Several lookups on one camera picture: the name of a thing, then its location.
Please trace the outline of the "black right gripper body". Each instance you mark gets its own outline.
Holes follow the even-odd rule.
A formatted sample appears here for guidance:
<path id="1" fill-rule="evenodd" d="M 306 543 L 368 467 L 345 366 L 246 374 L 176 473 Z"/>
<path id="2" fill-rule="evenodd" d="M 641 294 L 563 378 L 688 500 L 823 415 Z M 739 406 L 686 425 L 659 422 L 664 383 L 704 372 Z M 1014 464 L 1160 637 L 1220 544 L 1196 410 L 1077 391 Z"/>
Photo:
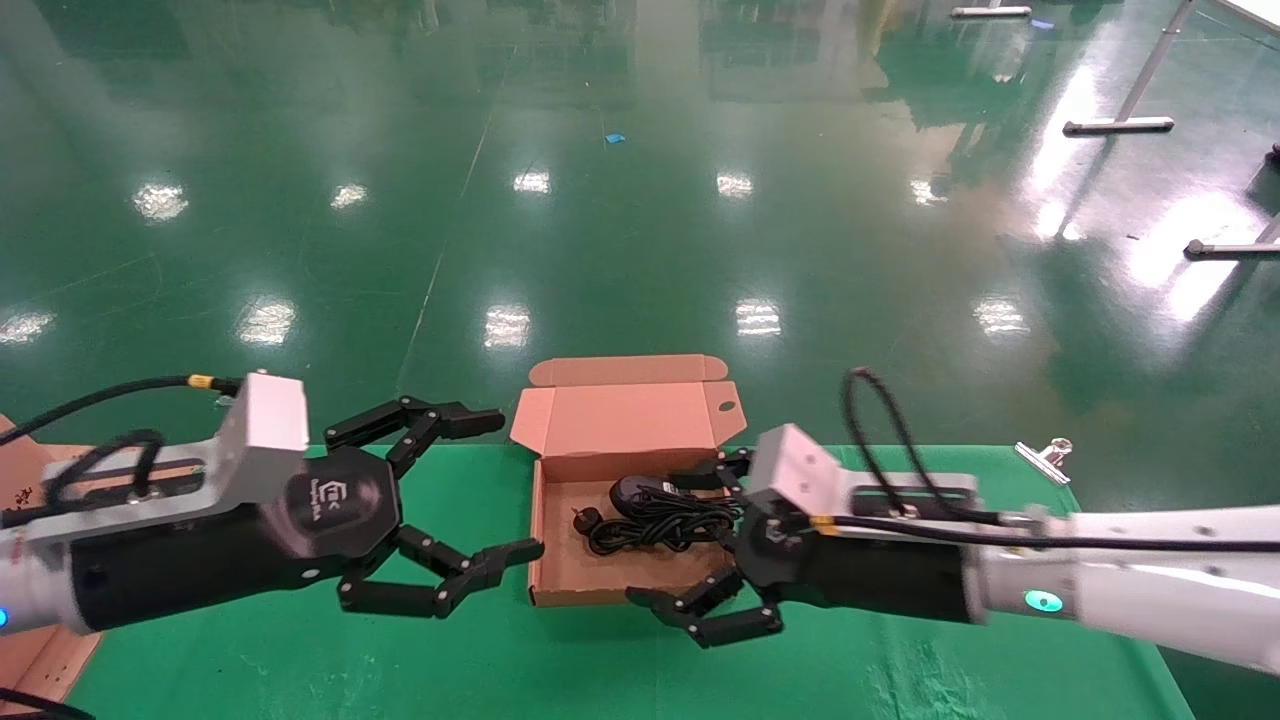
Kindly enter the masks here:
<path id="1" fill-rule="evenodd" d="M 733 561 L 764 601 L 979 624 L 974 553 L 886 533 L 826 536 L 774 491 L 745 503 Z"/>

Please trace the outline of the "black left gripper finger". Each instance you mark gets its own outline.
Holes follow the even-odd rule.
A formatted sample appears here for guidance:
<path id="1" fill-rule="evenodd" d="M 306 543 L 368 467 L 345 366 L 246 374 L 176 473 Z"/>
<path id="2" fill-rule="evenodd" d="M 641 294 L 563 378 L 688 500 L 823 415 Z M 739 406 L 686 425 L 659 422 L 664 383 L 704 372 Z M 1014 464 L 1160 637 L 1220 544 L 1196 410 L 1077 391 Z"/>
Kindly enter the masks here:
<path id="1" fill-rule="evenodd" d="M 498 409 L 472 410 L 460 402 L 430 404 L 401 397 L 338 421 L 325 429 L 325 448 L 364 448 L 399 432 L 383 457 L 393 477 L 407 474 L 438 439 L 466 439 L 490 434 L 506 425 Z"/>
<path id="2" fill-rule="evenodd" d="M 372 580 L 370 577 L 394 552 L 440 582 L 413 585 Z M 416 527 L 402 525 L 342 577 L 338 600 L 347 612 L 445 619 L 471 594 L 498 587 L 508 569 L 538 561 L 544 552 L 543 542 L 525 538 L 467 556 Z"/>

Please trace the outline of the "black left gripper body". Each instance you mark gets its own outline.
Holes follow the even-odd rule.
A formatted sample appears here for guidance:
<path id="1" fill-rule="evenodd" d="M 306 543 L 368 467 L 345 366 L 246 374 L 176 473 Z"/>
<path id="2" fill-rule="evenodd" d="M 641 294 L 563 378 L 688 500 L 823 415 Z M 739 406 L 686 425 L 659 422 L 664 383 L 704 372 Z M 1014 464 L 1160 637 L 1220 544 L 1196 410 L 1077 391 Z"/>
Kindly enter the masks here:
<path id="1" fill-rule="evenodd" d="M 401 524 L 399 505 L 384 459 L 333 450 L 270 503 L 73 542 L 79 616 L 105 632 L 339 577 Z"/>

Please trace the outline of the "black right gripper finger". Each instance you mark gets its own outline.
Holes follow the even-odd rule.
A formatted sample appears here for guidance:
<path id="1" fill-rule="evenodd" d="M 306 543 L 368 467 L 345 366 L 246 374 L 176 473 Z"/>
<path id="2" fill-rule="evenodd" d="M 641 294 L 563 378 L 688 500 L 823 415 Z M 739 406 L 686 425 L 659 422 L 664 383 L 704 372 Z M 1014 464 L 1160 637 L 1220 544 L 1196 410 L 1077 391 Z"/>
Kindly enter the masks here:
<path id="1" fill-rule="evenodd" d="M 754 452 L 735 450 L 721 452 L 685 471 L 675 471 L 660 479 L 660 489 L 669 495 L 687 497 L 739 497 L 744 479 L 751 470 Z"/>
<path id="2" fill-rule="evenodd" d="M 659 623 L 684 632 L 704 650 L 776 635 L 785 629 L 778 602 L 765 596 L 754 609 L 727 614 L 716 610 L 748 587 L 737 568 L 722 568 L 672 594 L 654 588 L 627 588 L 627 601 L 646 609 Z"/>

